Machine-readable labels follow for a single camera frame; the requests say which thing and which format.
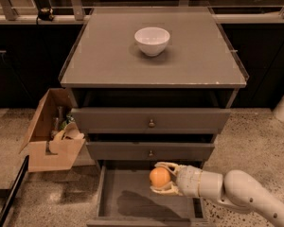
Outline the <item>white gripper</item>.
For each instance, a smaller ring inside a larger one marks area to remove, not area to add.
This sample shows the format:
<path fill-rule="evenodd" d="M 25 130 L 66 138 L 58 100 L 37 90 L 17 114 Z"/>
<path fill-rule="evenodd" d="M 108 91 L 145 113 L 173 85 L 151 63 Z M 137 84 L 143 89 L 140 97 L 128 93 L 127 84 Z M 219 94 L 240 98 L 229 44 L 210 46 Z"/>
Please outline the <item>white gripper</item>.
<path fill-rule="evenodd" d="M 158 162 L 155 167 L 166 169 L 176 176 L 176 183 L 169 183 L 156 187 L 151 186 L 151 191 L 164 196 L 185 196 L 188 198 L 199 198 L 199 185 L 202 171 L 195 166 L 179 166 L 171 162 Z"/>

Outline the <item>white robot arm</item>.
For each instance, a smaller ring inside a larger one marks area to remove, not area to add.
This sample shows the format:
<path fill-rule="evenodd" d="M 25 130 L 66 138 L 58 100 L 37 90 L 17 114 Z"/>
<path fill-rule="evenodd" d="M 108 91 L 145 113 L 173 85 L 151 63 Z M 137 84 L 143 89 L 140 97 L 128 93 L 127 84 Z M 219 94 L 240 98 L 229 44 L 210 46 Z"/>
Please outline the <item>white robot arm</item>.
<path fill-rule="evenodd" d="M 222 175 L 195 166 L 158 162 L 150 180 L 154 193 L 206 198 L 237 212 L 256 212 L 275 227 L 284 227 L 284 203 L 242 170 Z"/>

